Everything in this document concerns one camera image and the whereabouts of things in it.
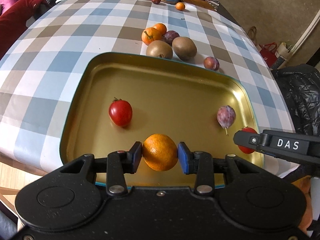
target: metal tray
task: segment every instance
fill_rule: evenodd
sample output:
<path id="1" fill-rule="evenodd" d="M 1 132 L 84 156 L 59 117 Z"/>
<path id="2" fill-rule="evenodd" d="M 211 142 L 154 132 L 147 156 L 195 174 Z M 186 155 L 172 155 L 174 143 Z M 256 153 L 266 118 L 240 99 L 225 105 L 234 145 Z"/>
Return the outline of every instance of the metal tray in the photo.
<path id="1" fill-rule="evenodd" d="M 109 118 L 112 100 L 128 101 L 133 109 L 127 128 Z M 230 105 L 236 121 L 229 136 L 216 120 L 220 106 Z M 237 154 L 262 167 L 260 153 L 243 154 L 233 135 L 243 127 L 258 130 L 246 91 L 235 79 L 185 63 L 122 53 L 104 53 L 90 61 L 73 98 L 60 144 L 63 163 L 83 154 L 106 157 L 129 150 L 135 141 L 152 134 L 168 135 L 176 144 L 184 141 L 191 151 L 215 158 Z M 97 181 L 105 182 L 105 174 Z M 179 162 L 169 171 L 157 172 L 141 160 L 136 174 L 126 174 L 128 186 L 193 186 L 195 175 L 184 175 Z M 216 185 L 223 184 L 222 175 Z"/>

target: black label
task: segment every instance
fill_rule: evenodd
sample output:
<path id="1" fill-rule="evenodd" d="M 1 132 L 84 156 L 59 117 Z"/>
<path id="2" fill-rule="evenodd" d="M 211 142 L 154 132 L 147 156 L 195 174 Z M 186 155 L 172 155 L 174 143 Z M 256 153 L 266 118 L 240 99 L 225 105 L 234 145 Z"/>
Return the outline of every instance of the black label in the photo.
<path id="1" fill-rule="evenodd" d="M 309 141 L 273 136 L 270 147 L 306 155 L 309 148 Z"/>

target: brown floor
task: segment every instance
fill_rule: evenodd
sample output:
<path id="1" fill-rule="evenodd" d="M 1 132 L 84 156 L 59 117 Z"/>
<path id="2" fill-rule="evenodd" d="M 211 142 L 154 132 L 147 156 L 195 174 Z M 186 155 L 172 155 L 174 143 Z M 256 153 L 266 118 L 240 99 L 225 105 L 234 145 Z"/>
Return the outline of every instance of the brown floor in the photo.
<path id="1" fill-rule="evenodd" d="M 22 189 L 25 185 L 41 178 L 31 173 L 18 170 L 4 163 L 0 163 L 0 187 Z M 14 205 L 15 195 L 4 195 Z"/>

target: gold tray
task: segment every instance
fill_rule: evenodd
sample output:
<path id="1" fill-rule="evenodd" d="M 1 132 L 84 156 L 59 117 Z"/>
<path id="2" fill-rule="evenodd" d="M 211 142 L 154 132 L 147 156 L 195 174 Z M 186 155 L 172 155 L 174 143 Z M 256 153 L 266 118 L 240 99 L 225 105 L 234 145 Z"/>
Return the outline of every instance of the gold tray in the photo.
<path id="1" fill-rule="evenodd" d="M 127 128 L 110 120 L 114 98 L 133 109 Z M 229 136 L 216 120 L 220 106 L 230 105 L 236 121 Z M 215 158 L 236 154 L 262 167 L 260 153 L 246 155 L 233 143 L 233 135 L 249 126 L 258 131 L 246 91 L 235 79 L 185 63 L 122 53 L 104 53 L 90 61 L 73 98 L 60 144 L 63 163 L 83 154 L 106 157 L 129 150 L 135 141 L 152 134 L 168 135 L 177 145 L 184 141 L 191 151 L 205 151 Z M 144 160 L 137 173 L 125 174 L 128 186 L 191 186 L 195 175 L 182 173 L 179 162 L 169 171 L 157 172 Z M 216 185 L 224 184 L 221 174 Z M 98 174 L 105 182 L 106 175 Z"/>

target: tray rim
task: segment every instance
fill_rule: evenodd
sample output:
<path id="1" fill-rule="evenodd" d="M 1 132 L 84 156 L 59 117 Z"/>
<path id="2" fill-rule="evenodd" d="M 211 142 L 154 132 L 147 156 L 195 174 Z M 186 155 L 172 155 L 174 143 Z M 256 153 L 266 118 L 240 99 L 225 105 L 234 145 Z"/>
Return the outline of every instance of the tray rim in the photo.
<path id="1" fill-rule="evenodd" d="M 253 113 L 253 117 L 254 117 L 254 118 L 253 118 L 253 123 L 255 124 L 255 127 L 256 127 L 256 129 L 257 129 L 257 132 L 260 133 L 259 126 L 258 126 L 258 122 L 257 122 L 257 116 L 256 116 L 255 111 L 254 111 L 254 109 L 253 109 L 253 106 L 252 106 L 252 103 L 251 103 L 251 101 L 250 101 L 248 92 L 247 92 L 247 90 L 244 88 L 244 86 L 241 84 L 241 82 L 240 82 L 238 79 L 236 79 L 236 78 L 234 78 L 234 77 L 232 77 L 232 76 L 226 75 L 226 74 L 224 74 L 224 73 L 216 72 L 216 71 L 213 71 L 213 70 L 209 70 L 209 69 L 206 69 L 206 68 L 202 68 L 202 67 L 193 65 L 193 64 L 188 63 L 188 62 L 177 61 L 177 60 L 172 60 L 172 59 L 164 59 L 164 58 L 155 58 L 155 57 L 150 57 L 150 56 L 145 56 L 145 55 L 132 54 L 132 53 L 124 53 L 124 52 L 104 52 L 104 53 L 100 53 L 100 54 L 94 56 L 94 57 L 89 61 L 89 63 L 87 64 L 87 66 L 86 66 L 86 68 L 85 68 L 85 70 L 84 70 L 84 72 L 82 73 L 81 79 L 80 79 L 80 81 L 79 81 L 79 83 L 78 83 L 78 85 L 77 85 L 77 88 L 76 88 L 75 93 L 74 93 L 74 95 L 73 95 L 72 101 L 71 101 L 71 103 L 70 103 L 70 108 L 69 108 L 69 110 L 68 110 L 68 114 L 67 114 L 67 117 L 66 117 L 66 121 L 65 121 L 64 126 L 63 126 L 63 131 L 62 131 L 62 134 L 61 134 L 61 137 L 60 137 L 60 144 L 59 144 L 59 155 L 60 155 L 60 160 L 61 160 L 61 162 L 62 162 L 63 165 L 67 163 L 66 161 L 64 161 L 64 158 L 62 157 L 62 145 L 64 144 L 64 142 L 63 142 L 62 139 L 65 138 L 64 134 L 65 134 L 65 132 L 66 132 L 66 130 L 67 130 L 67 129 L 65 129 L 65 127 L 66 127 L 66 124 L 67 124 L 67 122 L 68 122 L 70 112 L 72 112 L 72 111 L 71 111 L 71 107 L 73 106 L 73 101 L 74 101 L 74 99 L 75 99 L 75 95 L 77 94 L 78 90 L 81 88 L 80 84 L 82 84 L 83 79 L 87 77 L 87 76 L 85 75 L 85 72 L 86 72 L 88 66 L 89 66 L 90 64 L 92 64 L 92 62 L 95 61 L 97 57 L 101 57 L 102 55 L 107 56 L 107 55 L 119 55 L 119 54 L 129 55 L 129 56 L 132 56 L 132 57 L 146 57 L 146 58 L 152 58 L 152 59 L 156 59 L 156 60 L 165 60 L 165 61 L 168 61 L 168 62 L 176 62 L 176 63 L 178 63 L 178 64 L 188 65 L 188 66 L 192 66 L 192 67 L 198 67 L 198 68 L 203 69 L 203 70 L 201 70 L 201 71 L 214 72 L 215 74 L 222 75 L 222 76 L 225 76 L 225 77 L 231 79 L 231 80 L 240 88 L 240 90 L 245 94 L 245 96 L 249 99 L 249 104 L 248 104 L 248 106 L 249 106 L 250 110 L 251 110 L 252 113 Z M 259 153 L 259 154 L 260 154 L 260 159 L 261 159 L 261 168 L 264 169 L 264 167 L 265 167 L 265 155 L 262 154 L 262 153 Z"/>

